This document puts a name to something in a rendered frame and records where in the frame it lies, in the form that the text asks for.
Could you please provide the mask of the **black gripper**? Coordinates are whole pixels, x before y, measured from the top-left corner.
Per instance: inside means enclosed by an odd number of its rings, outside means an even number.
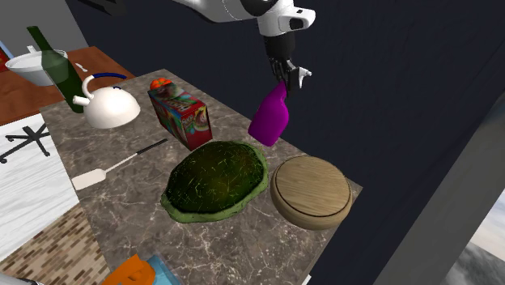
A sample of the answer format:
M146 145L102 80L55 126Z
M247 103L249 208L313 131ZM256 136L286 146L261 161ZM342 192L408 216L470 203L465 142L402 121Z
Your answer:
M279 82L285 81L288 96L293 91L298 91L299 67L295 66L290 60L291 54L295 50L295 34L286 32L279 36L264 36L263 40L276 79Z

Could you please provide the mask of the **black office chair base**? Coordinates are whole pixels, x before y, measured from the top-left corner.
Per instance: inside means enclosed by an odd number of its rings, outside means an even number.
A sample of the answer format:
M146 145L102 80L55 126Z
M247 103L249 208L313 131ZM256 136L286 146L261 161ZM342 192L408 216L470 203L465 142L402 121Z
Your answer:
M17 134L8 134L5 136L5 138L9 142L14 142L16 139L21 139L22 142L15 147L11 148L9 151L6 151L5 153L0 155L0 164L6 164L7 163L7 156L15 153L16 151L22 149L23 147L27 146L30 143L36 143L38 147L40 148L41 152L46 156L50 156L50 153L45 149L44 145L40 141L43 137L50 136L49 132L45 132L44 130L46 129L46 124L43 124L37 131L34 131L31 127L29 126L24 126L22 128L24 134L17 135Z

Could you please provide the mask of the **red printed carton box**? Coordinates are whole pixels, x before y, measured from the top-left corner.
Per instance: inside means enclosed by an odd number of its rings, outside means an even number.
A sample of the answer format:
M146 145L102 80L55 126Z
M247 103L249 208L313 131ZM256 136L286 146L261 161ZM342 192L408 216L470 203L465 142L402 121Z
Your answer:
M169 83L148 91L160 124L190 151L213 138L206 105Z

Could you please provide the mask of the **orange blocky object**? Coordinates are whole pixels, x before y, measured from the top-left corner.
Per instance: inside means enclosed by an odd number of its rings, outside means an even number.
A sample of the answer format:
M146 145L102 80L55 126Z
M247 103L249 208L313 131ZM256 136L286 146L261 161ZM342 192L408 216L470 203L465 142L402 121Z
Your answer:
M102 285L153 285L154 281L153 267L134 254L117 267Z

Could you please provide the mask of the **white bowl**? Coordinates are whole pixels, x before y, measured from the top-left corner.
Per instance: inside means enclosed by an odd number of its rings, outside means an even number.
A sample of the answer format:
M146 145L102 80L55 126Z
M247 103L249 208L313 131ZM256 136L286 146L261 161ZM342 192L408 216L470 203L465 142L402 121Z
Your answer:
M14 57L6 62L5 66L20 77L40 86L52 86L53 81L42 67L41 51L36 51L32 45L28 46L29 53Z

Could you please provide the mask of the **light blue flat object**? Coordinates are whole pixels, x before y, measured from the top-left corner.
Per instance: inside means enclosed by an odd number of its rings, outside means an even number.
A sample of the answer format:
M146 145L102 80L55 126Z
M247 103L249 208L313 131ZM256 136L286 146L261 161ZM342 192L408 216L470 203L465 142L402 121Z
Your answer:
M158 255L153 255L147 262L155 271L155 280L152 285L182 285Z

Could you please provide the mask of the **brown wooden table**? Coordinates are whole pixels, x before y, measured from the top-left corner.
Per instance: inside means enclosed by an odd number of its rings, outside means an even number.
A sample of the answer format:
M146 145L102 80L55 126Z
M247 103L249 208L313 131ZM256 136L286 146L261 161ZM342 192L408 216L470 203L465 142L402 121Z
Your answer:
M134 78L123 66L95 46L67 53L69 60L81 64L87 72L75 67L81 79L101 72L112 72ZM0 73L0 125L37 114L39 109L63 101L56 87L38 87L13 71Z

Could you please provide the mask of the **green mossy dome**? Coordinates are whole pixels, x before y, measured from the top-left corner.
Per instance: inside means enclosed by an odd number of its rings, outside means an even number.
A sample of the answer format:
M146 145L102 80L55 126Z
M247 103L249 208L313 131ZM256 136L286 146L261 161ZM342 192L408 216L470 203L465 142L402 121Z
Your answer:
M174 167L160 203L176 222L215 222L241 212L268 181L266 159L253 145L208 142Z

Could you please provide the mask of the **round wooden bowl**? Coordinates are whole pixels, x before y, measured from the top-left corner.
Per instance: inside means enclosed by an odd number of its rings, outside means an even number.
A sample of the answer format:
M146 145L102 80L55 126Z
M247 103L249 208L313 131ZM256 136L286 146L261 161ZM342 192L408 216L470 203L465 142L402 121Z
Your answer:
M273 172L270 194L286 220L308 230L336 227L353 203L343 173L330 162L309 155L280 164Z

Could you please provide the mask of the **purple spray bottle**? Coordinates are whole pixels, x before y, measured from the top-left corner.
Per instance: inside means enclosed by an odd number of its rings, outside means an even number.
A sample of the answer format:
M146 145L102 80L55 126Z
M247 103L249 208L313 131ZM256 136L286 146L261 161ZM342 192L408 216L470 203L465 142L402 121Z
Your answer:
M285 104L286 84L281 81L261 102L253 116L248 133L259 143L271 147L286 129L289 112Z

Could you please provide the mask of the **dark green glass bottle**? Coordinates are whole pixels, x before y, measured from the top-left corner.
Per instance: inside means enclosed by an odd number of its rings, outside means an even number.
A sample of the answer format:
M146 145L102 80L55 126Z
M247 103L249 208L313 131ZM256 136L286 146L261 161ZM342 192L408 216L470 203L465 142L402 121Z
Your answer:
M72 111L83 113L83 106L73 103L75 96L83 96L83 81L72 63L51 47L37 26L29 26L27 30L40 48L43 70L51 78Z

